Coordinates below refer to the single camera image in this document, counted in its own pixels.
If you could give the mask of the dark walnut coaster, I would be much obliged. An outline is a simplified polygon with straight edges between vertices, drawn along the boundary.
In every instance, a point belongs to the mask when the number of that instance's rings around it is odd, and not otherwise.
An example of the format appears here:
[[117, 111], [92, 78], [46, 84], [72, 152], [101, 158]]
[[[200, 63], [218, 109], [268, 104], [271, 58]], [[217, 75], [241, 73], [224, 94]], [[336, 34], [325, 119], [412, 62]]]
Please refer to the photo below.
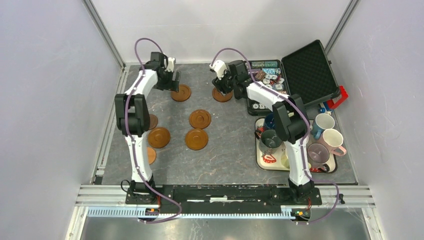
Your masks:
[[149, 130], [156, 128], [159, 123], [158, 117], [154, 114], [149, 115], [149, 121], [150, 121]]

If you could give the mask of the wooden coaster three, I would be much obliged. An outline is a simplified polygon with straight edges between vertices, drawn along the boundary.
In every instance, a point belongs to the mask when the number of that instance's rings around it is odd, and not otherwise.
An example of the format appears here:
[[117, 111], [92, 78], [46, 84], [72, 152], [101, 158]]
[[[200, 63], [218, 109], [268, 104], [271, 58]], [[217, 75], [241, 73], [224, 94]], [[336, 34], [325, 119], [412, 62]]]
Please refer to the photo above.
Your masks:
[[193, 128], [205, 129], [210, 125], [212, 118], [208, 111], [197, 109], [190, 114], [188, 120]]

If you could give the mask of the wooden coaster five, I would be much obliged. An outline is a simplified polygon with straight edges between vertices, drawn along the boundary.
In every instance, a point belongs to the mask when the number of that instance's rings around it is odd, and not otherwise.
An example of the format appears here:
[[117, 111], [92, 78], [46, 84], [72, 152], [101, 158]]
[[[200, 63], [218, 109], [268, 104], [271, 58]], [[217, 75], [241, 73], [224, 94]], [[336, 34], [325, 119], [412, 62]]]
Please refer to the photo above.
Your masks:
[[155, 127], [149, 134], [147, 141], [152, 148], [161, 149], [168, 145], [171, 140], [171, 134], [165, 127]]

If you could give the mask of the wooden coaster one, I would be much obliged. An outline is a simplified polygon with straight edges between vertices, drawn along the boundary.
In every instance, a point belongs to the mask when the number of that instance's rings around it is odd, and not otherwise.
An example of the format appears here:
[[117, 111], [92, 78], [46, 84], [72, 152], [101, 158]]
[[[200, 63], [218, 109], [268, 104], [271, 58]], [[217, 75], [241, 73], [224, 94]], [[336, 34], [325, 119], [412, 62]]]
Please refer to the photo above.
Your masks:
[[190, 98], [191, 88], [186, 84], [180, 84], [178, 91], [171, 91], [171, 98], [176, 102], [184, 102]]

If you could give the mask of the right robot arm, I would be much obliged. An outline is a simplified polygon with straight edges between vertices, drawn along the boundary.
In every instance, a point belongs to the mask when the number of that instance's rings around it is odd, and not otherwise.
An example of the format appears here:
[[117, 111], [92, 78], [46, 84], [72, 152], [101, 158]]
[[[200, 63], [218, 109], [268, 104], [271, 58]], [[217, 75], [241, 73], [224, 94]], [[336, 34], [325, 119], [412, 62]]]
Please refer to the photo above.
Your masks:
[[289, 161], [288, 196], [293, 203], [302, 204], [315, 188], [307, 164], [310, 123], [303, 100], [298, 94], [287, 95], [267, 87], [255, 79], [248, 67], [243, 60], [228, 64], [213, 60], [209, 65], [216, 74], [212, 83], [224, 95], [232, 92], [237, 99], [248, 98], [272, 111], [275, 134], [284, 143]]

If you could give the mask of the orange coaster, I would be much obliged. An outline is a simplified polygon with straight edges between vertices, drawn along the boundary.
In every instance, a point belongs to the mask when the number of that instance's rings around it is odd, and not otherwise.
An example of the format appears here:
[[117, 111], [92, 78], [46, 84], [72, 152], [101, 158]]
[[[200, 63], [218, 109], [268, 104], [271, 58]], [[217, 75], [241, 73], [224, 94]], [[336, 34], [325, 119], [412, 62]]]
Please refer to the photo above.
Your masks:
[[155, 149], [152, 147], [147, 147], [147, 156], [148, 156], [148, 163], [152, 165], [157, 158], [157, 153]]

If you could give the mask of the dark blue mug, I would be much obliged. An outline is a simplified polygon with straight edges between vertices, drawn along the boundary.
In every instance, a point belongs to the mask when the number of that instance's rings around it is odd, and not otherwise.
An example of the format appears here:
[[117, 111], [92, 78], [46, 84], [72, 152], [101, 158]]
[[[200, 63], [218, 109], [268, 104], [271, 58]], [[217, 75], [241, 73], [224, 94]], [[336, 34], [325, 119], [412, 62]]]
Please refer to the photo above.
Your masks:
[[275, 129], [275, 120], [274, 114], [270, 113], [264, 118], [263, 127], [265, 130], [274, 130]]

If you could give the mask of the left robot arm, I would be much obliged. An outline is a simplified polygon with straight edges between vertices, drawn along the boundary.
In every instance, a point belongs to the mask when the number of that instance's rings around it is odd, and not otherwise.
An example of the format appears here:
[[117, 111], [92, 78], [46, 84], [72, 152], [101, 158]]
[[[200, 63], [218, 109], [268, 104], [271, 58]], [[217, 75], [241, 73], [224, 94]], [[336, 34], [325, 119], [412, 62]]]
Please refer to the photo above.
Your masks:
[[131, 180], [126, 192], [126, 204], [151, 204], [157, 200], [157, 190], [149, 164], [147, 138], [151, 125], [147, 96], [153, 89], [178, 91], [180, 72], [176, 60], [161, 52], [152, 52], [150, 60], [140, 66], [131, 87], [114, 97], [116, 126], [122, 132], [130, 152]]

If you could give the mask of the wooden coaster four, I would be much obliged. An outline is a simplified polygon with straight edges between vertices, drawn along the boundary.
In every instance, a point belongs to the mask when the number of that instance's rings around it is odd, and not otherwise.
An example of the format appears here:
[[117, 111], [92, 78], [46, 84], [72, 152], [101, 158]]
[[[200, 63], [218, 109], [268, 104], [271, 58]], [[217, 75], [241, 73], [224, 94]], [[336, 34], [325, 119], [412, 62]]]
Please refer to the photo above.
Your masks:
[[209, 136], [203, 129], [194, 128], [187, 132], [184, 141], [189, 149], [198, 151], [207, 146]]

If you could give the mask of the wooden coaster two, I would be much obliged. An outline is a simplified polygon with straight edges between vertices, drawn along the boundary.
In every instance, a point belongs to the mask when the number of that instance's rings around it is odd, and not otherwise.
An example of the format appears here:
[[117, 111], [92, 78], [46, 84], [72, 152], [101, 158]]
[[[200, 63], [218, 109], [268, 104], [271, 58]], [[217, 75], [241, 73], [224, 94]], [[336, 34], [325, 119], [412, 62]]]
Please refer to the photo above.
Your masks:
[[223, 94], [219, 92], [216, 87], [214, 87], [212, 90], [212, 97], [220, 103], [225, 103], [233, 97], [233, 92]]

